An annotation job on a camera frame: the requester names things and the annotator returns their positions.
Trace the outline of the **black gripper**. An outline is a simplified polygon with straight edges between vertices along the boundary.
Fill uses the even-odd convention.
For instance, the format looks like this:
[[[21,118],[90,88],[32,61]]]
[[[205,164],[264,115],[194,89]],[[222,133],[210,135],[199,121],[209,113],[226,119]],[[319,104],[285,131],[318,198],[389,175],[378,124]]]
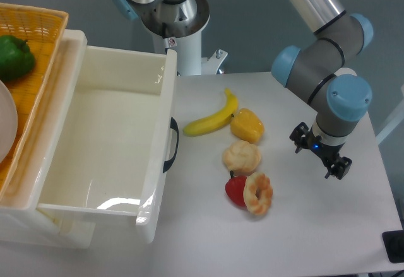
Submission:
[[[348,174],[352,161],[347,157],[339,157],[342,145],[324,143],[322,137],[314,131],[314,127],[309,130],[307,124],[301,122],[294,128],[289,139],[294,142],[295,153],[308,149],[321,159],[327,169],[325,179],[333,176],[342,180]]]

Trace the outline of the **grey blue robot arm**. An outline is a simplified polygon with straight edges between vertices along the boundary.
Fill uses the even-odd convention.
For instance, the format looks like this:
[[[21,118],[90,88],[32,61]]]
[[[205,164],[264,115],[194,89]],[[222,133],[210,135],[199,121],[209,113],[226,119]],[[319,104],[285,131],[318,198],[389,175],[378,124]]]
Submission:
[[[311,127],[301,122],[290,134],[296,152],[313,152],[326,176],[342,179],[352,160],[340,155],[348,136],[372,101],[370,84],[353,74],[337,75],[372,41],[374,29],[361,14],[347,14],[339,0],[290,0],[316,40],[306,49],[284,48],[271,74],[286,89],[316,111]]]

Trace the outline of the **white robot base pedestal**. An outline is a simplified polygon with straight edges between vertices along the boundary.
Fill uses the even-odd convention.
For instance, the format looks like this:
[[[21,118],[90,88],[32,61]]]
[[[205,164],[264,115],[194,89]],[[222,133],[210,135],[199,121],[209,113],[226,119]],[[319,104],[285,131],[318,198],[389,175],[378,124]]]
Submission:
[[[181,76],[211,75],[220,72],[228,54],[217,49],[203,57],[202,32],[210,20],[207,0],[112,0],[129,20],[139,19],[152,36],[154,51],[177,53]]]

